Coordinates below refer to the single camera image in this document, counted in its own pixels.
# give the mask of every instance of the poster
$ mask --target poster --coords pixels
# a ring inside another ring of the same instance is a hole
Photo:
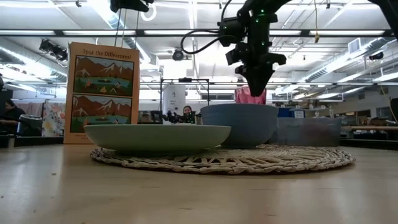
[[[44,103],[42,136],[63,136],[65,128],[65,103]]]
[[[91,144],[85,125],[136,124],[139,51],[71,43],[65,144]]]

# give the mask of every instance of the ceiling light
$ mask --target ceiling light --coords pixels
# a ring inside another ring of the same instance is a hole
[[[94,37],[101,35],[123,35],[123,30],[65,30],[63,31],[65,35],[92,35]],[[124,35],[135,35],[134,30],[125,30]]]
[[[344,100],[319,100],[319,102],[324,102],[324,103],[326,103],[326,102],[329,102],[329,103],[332,103],[332,102],[344,102]]]
[[[300,35],[301,30],[270,30],[269,35]]]
[[[0,72],[2,73],[3,77],[5,78],[9,78],[11,80],[14,81],[33,81],[33,82],[37,82],[40,81],[38,78],[32,76],[32,75],[27,75],[27,74],[23,74],[21,72],[17,72],[13,69],[7,68],[7,67],[3,67],[2,69],[0,69]]]
[[[358,78],[358,77],[360,77],[361,76],[361,74],[354,74],[354,75],[350,75],[350,76],[348,76],[348,77],[345,77],[345,78],[343,78],[343,79],[341,79],[341,80],[338,80],[337,82],[347,82],[347,81],[351,81],[351,80],[354,80],[355,78]]]
[[[23,84],[20,84],[20,85],[7,84],[7,85],[8,85],[8,86],[11,86],[11,87],[15,87],[15,88],[20,88],[20,89],[23,89],[23,90],[27,90],[27,91],[36,91],[35,88],[33,88],[33,87],[31,87],[31,86],[28,86],[28,85],[23,85]]]
[[[185,35],[192,30],[145,30],[146,35]],[[196,32],[193,35],[209,35],[208,32]]]
[[[344,92],[344,94],[354,93],[354,92],[359,91],[359,90],[362,90],[362,89],[364,89],[364,88],[365,88],[365,87],[354,88],[354,89],[352,89],[352,90],[348,90],[348,91]]]
[[[319,35],[381,35],[384,30],[319,30]],[[310,35],[315,35],[315,30],[310,31]]]
[[[373,80],[373,82],[383,82],[383,81],[387,81],[387,80],[392,80],[398,78],[398,72],[397,73],[392,73],[392,74],[388,74],[388,75],[383,75],[379,78],[375,78]]]
[[[0,30],[0,35],[55,35],[53,30]]]
[[[317,96],[317,99],[331,98],[331,97],[337,96],[338,94],[339,93],[325,93],[325,94]]]
[[[350,85],[350,86],[361,85],[361,86],[367,86],[367,85],[373,85],[373,83],[337,83],[337,85]]]
[[[294,96],[294,99],[295,99],[295,100],[298,100],[298,99],[304,98],[304,97],[306,97],[306,96],[313,96],[313,95],[315,95],[315,94],[317,94],[317,93],[309,93],[309,94],[302,93],[302,94],[299,94],[299,95],[297,95],[297,96]]]
[[[378,83],[378,85],[398,85],[398,83]]]
[[[11,54],[12,56],[18,58],[19,60],[21,60],[25,63],[25,65],[22,65],[22,66],[13,65],[15,67],[19,67],[20,69],[27,70],[27,72],[33,73],[33,74],[37,75],[38,77],[49,77],[52,73],[51,68],[49,68],[41,63],[36,63],[36,61],[34,61],[30,58],[19,55],[15,52],[12,52],[12,51],[2,48],[2,47],[0,47],[0,50],[3,50],[6,53]]]

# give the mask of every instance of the light green plate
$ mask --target light green plate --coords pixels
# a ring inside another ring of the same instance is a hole
[[[97,146],[118,151],[197,151],[221,144],[231,127],[209,125],[104,124],[85,126]]]

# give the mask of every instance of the woven placemat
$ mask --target woven placemat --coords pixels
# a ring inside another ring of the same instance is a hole
[[[157,169],[200,174],[265,174],[325,170],[355,162],[348,152],[335,147],[261,145],[257,149],[219,149],[194,156],[143,158],[118,155],[109,149],[95,149],[90,157],[99,162],[133,169]]]

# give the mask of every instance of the ceiling duct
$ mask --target ceiling duct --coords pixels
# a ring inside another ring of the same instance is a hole
[[[46,66],[53,73],[58,73],[59,75],[63,76],[67,76],[68,74],[67,68],[63,68],[59,64],[52,62],[45,57],[41,57],[36,53],[27,50],[26,48],[23,48],[9,40],[6,40],[5,38],[0,39],[0,54],[12,55],[12,57],[17,58],[17,61],[13,60],[13,62],[16,63],[11,63],[14,65],[25,65],[26,62],[23,61],[23,58],[33,60],[34,62],[37,61],[37,59],[40,59],[37,63]]]
[[[374,71],[379,70],[380,68],[384,68],[384,70],[392,69],[392,68],[394,68],[393,64],[395,64],[395,63],[397,63],[397,62],[398,62],[398,58],[394,58],[394,59],[391,59],[391,60],[389,60],[389,61],[380,63],[379,65],[375,65],[374,67],[370,67],[370,68],[368,68],[368,69],[366,69],[366,70],[363,70],[362,72],[358,72],[358,73],[353,74],[353,75],[355,75],[355,77],[358,78],[358,77],[361,77],[361,76],[366,75],[366,74],[374,73]],[[311,88],[311,89],[307,92],[307,94],[308,94],[308,95],[309,95],[309,94],[314,95],[314,94],[317,94],[317,93],[319,93],[319,92],[322,92],[325,88],[326,88],[326,87],[322,87],[322,88],[317,88],[317,87]],[[337,88],[337,86],[328,87],[329,90],[333,90],[333,89],[335,89],[335,88]]]
[[[14,64],[14,65],[23,65],[24,62],[19,60],[17,57],[12,56],[11,54],[0,50],[0,64]]]
[[[109,2],[107,0],[89,0],[91,7],[103,18],[103,20],[115,30],[123,31],[123,29],[128,29],[124,25],[126,21],[119,22],[119,16],[109,9]],[[145,63],[151,63],[151,58],[141,49],[141,46],[137,43],[135,38],[123,37],[123,41],[132,49],[139,49],[140,58],[143,59]]]
[[[385,46],[386,44],[388,44],[389,42],[392,42],[392,41],[395,41],[395,38],[380,37],[380,38],[370,40],[369,42],[366,42],[365,44],[362,44],[358,50],[355,50],[352,53],[350,53],[349,50],[345,50],[344,52],[327,60],[322,66],[308,71],[305,74],[304,78],[302,78],[298,82],[311,82],[316,78],[327,75],[339,68],[342,68],[342,67],[350,64],[351,62],[353,62],[353,59],[356,59],[358,57],[363,57],[364,55],[367,55],[367,54],[373,54],[375,51],[379,50],[381,47]],[[299,87],[298,85],[289,85],[289,86],[279,87],[275,90],[275,93],[276,93],[276,95],[289,93],[298,87]]]

